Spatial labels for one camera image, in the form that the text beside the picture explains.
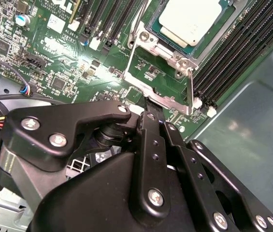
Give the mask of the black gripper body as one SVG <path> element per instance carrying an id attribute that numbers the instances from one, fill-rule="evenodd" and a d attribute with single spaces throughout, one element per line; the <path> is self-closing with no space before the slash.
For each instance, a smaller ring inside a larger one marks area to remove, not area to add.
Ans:
<path id="1" fill-rule="evenodd" d="M 39 204 L 31 232 L 204 232 L 200 210 L 186 202 L 176 171 L 168 170 L 171 210 L 156 227 L 129 210 L 134 154 L 116 155 L 56 187 Z"/>

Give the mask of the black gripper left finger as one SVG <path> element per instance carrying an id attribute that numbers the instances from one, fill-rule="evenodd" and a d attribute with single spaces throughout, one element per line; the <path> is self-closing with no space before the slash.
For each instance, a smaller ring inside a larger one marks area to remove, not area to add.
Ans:
<path id="1" fill-rule="evenodd" d="M 0 185 L 25 199 L 35 214 L 56 187 L 132 153 L 130 213 L 136 221 L 163 221 L 171 200 L 156 106 L 147 102 L 140 114 L 119 101 L 12 110 L 0 133 Z"/>

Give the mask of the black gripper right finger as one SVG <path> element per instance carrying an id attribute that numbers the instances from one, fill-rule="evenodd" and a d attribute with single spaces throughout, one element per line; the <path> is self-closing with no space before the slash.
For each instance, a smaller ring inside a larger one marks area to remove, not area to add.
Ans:
<path id="1" fill-rule="evenodd" d="M 159 232 L 273 232 L 273 213 L 200 141 L 185 143 L 155 111 L 171 174 L 170 218 Z"/>

